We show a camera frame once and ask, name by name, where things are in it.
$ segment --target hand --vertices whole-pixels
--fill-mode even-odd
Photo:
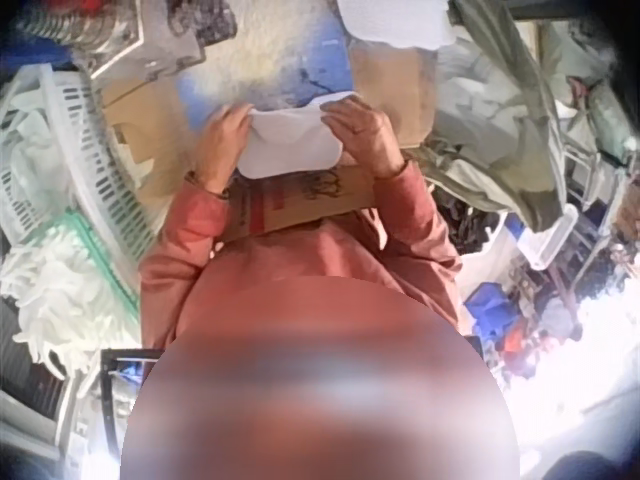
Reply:
[[[253,105],[223,107],[204,128],[196,150],[195,180],[205,190],[221,194],[247,147]]]
[[[322,121],[360,166],[376,178],[392,178],[405,166],[391,120],[352,95],[320,107]]]

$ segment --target gray fabric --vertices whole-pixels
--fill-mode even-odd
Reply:
[[[445,76],[440,79],[460,79],[445,88],[482,90],[470,103],[482,102],[479,111],[487,115],[443,106],[440,98],[444,102],[456,93],[447,97],[439,83],[433,135],[409,153],[427,178],[472,206],[515,211],[533,231],[546,230],[562,215],[566,199],[554,99],[500,0],[454,3],[472,41],[459,39],[440,50],[438,68]],[[512,137],[487,140],[505,131]]]

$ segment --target cardboard box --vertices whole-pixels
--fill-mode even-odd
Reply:
[[[436,53],[354,39],[349,58],[356,91],[384,111],[402,148],[420,145],[436,112]]]
[[[371,208],[373,179],[360,167],[260,181],[239,177],[229,189],[229,202],[231,220],[220,239],[224,242]]]
[[[107,124],[123,155],[130,155],[136,164],[153,160],[151,173],[136,191],[138,200],[145,205],[166,202],[191,168],[197,141],[188,127],[174,80],[137,86],[122,82],[102,95]]]

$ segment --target blue fabric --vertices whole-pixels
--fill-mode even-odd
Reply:
[[[3,47],[1,67],[8,72],[17,71],[23,65],[50,63],[58,67],[71,62],[71,52],[45,38],[14,41]]]
[[[504,338],[520,318],[520,310],[511,303],[499,283],[480,285],[465,306],[476,320],[473,334],[480,337],[483,344]]]
[[[511,235],[513,235],[513,237],[516,240],[520,239],[520,237],[522,236],[522,233],[524,232],[524,229],[527,228],[526,225],[520,221],[520,218],[518,218],[518,216],[515,213],[510,213],[509,215],[507,215],[507,220],[505,221],[505,225],[507,227],[507,230],[511,232]]]

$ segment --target finger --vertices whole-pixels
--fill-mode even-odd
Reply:
[[[244,121],[245,118],[249,116],[249,112],[253,109],[253,105],[250,103],[243,103],[237,107],[234,107],[227,115],[227,119],[230,122],[233,122],[236,126],[240,126],[240,124]]]
[[[240,134],[243,136],[248,136],[249,130],[251,130],[252,123],[253,123],[252,117],[250,116],[245,117],[245,119],[242,120],[242,123],[240,123],[240,127],[238,128],[238,131],[240,132]]]
[[[211,115],[208,123],[211,124],[217,120],[224,118],[229,113],[229,110],[231,110],[230,105],[223,105],[222,107],[220,107],[220,110],[214,112],[213,115]]]
[[[353,140],[353,133],[346,126],[344,126],[335,117],[322,117],[322,122],[329,127],[333,135],[340,140],[343,144],[348,144]]]
[[[341,113],[343,115],[353,115],[354,108],[344,100],[339,102],[327,102],[320,106],[320,110],[326,113]]]
[[[331,117],[342,124],[343,127],[349,129],[351,133],[358,131],[358,122],[353,116],[345,115],[344,113],[330,112],[324,117]]]
[[[359,95],[349,95],[347,98],[345,98],[345,102],[363,110],[373,110],[371,105],[365,102]]]

